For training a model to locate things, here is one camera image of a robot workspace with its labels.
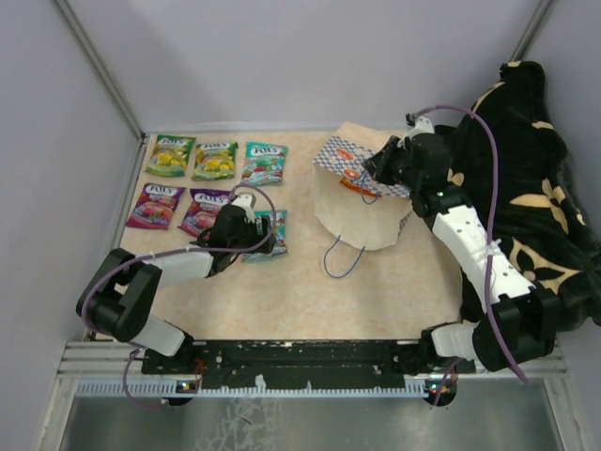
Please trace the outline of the black floral blanket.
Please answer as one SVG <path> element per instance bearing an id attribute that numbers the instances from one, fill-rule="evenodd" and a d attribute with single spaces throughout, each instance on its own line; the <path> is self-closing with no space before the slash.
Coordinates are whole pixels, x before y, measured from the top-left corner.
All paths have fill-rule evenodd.
<path id="1" fill-rule="evenodd" d="M 493 235 L 512 265 L 561 301 L 559 329 L 600 321 L 600 240 L 586 225 L 565 172 L 567 147 L 545 103 L 546 75 L 537 62 L 510 61 L 499 81 L 471 107 L 445 141 L 448 179 L 487 220 L 492 160 L 499 160 Z"/>

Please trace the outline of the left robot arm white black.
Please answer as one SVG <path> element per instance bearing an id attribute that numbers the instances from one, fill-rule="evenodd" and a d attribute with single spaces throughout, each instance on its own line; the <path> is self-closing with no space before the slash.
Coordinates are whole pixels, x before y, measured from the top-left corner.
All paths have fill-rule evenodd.
<path id="1" fill-rule="evenodd" d="M 157 291 L 215 276 L 239 255 L 270 253 L 275 228 L 275 212 L 259 215 L 229 204 L 218 212 L 213 227 L 183 248 L 142 256 L 116 248 L 102 261 L 76 312 L 88 329 L 153 350 L 173 371 L 185 372 L 194 364 L 195 350 L 184 343 L 187 333 L 151 314 Z"/>

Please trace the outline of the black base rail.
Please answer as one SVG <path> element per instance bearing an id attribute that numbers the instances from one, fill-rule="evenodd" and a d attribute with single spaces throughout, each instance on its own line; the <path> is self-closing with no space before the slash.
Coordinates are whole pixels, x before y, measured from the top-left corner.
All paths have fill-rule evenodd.
<path id="1" fill-rule="evenodd" d="M 415 340 L 187 340 L 172 357 L 147 350 L 142 373 L 190 374 L 204 389 L 403 388 L 406 376 L 443 372 L 452 362 Z"/>

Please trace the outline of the blue checkered paper bag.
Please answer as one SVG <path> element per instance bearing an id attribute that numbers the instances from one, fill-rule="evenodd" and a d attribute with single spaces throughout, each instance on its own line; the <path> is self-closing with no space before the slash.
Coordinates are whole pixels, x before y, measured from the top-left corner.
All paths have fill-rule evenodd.
<path id="1" fill-rule="evenodd" d="M 388 139 L 385 132 L 346 122 L 312 161 L 315 216 L 335 237 L 335 244 L 358 249 L 359 257 L 395 245 L 411 212 L 407 192 L 373 182 L 362 167 Z M 342 178 L 358 180 L 378 197 L 344 187 Z"/>

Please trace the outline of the teal snack packet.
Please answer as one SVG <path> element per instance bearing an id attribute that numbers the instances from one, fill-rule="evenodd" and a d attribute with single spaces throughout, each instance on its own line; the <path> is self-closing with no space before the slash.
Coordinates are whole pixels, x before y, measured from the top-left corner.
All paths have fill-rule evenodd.
<path id="1" fill-rule="evenodd" d="M 277 210 L 276 211 L 276 229 L 273 232 L 273 237 L 275 242 L 271 251 L 268 254 L 265 253 L 251 253 L 251 254 L 243 254 L 242 261 L 244 263 L 258 263 L 271 261 L 276 257 L 283 257 L 288 253 L 287 246 L 285 243 L 285 223 L 287 219 L 287 210 Z"/>
<path id="2" fill-rule="evenodd" d="M 241 182 L 251 186 L 282 184 L 287 153 L 287 146 L 247 142 Z"/>

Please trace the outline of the purple snack packet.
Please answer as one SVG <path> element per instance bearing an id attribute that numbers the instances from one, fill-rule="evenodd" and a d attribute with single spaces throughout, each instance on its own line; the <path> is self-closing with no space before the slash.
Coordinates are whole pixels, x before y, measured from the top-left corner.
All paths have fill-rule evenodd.
<path id="1" fill-rule="evenodd" d="M 220 209 L 229 202 L 229 191 L 191 188 L 191 204 L 178 228 L 197 238 L 213 227 Z"/>
<path id="2" fill-rule="evenodd" d="M 167 230 L 184 192 L 184 187 L 146 183 L 125 226 Z"/>

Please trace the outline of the orange snack packet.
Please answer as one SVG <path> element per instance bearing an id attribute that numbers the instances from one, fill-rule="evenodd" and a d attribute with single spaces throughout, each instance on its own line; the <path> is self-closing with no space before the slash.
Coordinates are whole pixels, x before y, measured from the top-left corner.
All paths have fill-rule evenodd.
<path id="1" fill-rule="evenodd" d="M 360 182 L 358 180 L 342 178 L 340 180 L 340 183 L 344 187 L 346 187 L 356 193 L 364 194 L 365 196 L 369 196 L 369 197 L 378 197 L 377 192 L 371 191 L 368 187 L 362 187 L 362 185 L 360 184 Z"/>

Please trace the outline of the green snack packet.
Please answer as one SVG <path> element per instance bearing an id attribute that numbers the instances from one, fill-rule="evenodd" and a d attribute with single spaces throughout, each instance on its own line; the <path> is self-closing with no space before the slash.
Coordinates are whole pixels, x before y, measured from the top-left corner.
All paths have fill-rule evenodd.
<path id="1" fill-rule="evenodd" d="M 146 172 L 166 178 L 184 177 L 195 138 L 159 134 L 146 164 Z"/>
<path id="2" fill-rule="evenodd" d="M 192 180 L 232 179 L 238 147 L 235 141 L 197 144 Z"/>

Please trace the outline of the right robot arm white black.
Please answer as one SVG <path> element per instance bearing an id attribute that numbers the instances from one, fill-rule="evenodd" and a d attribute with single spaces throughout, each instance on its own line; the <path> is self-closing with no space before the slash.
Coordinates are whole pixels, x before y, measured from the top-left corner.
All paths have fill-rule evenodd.
<path id="1" fill-rule="evenodd" d="M 414 213 L 452 253 L 484 312 L 476 322 L 427 331 L 421 364 L 438 372 L 462 358 L 489 371 L 509 368 L 524 378 L 521 364 L 552 352 L 561 302 L 509 261 L 463 189 L 447 179 L 450 165 L 450 150 L 432 132 L 393 136 L 362 162 L 372 180 L 408 188 Z"/>

